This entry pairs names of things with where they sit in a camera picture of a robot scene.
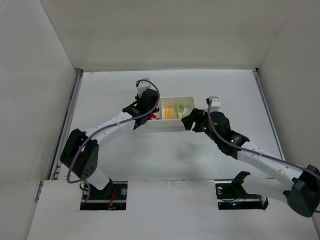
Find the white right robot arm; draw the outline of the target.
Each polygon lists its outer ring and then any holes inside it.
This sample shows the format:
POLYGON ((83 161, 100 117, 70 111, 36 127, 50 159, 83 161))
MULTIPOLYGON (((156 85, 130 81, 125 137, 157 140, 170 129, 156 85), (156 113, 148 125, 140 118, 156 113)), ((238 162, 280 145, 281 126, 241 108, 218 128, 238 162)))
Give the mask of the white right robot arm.
POLYGON ((240 172, 231 182, 235 193, 275 198, 306 218, 317 212, 320 204, 318 168, 311 164, 302 167, 268 155, 248 137, 232 130, 229 119, 222 112, 207 113, 194 108, 181 121, 187 131, 205 133, 226 156, 268 175, 268 178, 259 178, 248 171, 240 172))

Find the red sloped lego piece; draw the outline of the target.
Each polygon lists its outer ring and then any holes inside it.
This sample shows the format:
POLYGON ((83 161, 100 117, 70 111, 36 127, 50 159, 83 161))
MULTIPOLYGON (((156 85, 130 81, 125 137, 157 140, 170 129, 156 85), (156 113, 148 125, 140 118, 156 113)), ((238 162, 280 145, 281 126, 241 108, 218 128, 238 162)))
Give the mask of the red sloped lego piece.
POLYGON ((150 119, 151 120, 159 120, 160 118, 157 117, 155 114, 152 114, 150 119))

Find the yellow lego brick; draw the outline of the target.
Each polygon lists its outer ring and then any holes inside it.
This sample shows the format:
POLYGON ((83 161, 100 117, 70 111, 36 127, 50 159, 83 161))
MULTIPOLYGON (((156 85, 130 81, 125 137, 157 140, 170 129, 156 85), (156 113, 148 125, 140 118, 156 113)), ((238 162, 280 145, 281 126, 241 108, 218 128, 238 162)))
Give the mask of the yellow lego brick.
POLYGON ((178 110, 176 108, 168 106, 165 109, 164 118, 166 120, 178 119, 179 118, 179 112, 178 112, 178 110))

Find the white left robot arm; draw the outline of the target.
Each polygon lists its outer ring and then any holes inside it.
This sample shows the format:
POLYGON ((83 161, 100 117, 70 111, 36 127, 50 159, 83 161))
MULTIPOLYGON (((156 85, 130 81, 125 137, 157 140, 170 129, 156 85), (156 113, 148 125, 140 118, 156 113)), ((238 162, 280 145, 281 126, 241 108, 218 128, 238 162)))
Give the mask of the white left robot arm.
POLYGON ((144 125, 158 111, 157 90, 145 89, 135 98, 135 102, 105 123, 86 131, 76 128, 70 132, 60 156, 61 163, 68 168, 69 184, 83 182, 88 192, 94 188, 103 196, 112 191, 113 181, 98 168, 100 148, 144 125))

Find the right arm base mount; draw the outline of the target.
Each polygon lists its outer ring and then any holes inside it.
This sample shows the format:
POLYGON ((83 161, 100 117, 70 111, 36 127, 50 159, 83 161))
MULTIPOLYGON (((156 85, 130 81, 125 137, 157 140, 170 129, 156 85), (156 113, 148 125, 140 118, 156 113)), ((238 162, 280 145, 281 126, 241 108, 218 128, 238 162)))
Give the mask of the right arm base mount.
POLYGON ((266 210, 269 200, 265 196, 247 193, 242 184, 251 174, 241 171, 235 178, 215 182, 219 210, 266 210))

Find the light green lego block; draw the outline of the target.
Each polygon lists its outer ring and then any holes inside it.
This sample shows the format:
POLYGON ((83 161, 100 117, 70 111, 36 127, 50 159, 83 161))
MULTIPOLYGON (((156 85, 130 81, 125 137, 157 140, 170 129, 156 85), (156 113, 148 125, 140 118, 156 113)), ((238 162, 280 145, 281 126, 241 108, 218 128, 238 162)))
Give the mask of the light green lego block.
POLYGON ((177 107, 177 110, 178 110, 179 113, 183 113, 185 108, 184 108, 184 106, 182 104, 179 104, 178 107, 177 107))

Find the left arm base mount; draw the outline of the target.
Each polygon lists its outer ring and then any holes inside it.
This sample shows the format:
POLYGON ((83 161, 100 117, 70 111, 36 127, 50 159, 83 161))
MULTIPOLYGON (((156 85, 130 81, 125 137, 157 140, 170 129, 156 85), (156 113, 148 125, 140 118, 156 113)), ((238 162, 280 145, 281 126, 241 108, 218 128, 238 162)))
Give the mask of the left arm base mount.
POLYGON ((87 183, 80 183, 79 187, 81 211, 125 211, 127 208, 128 181, 114 181, 106 192, 87 183))

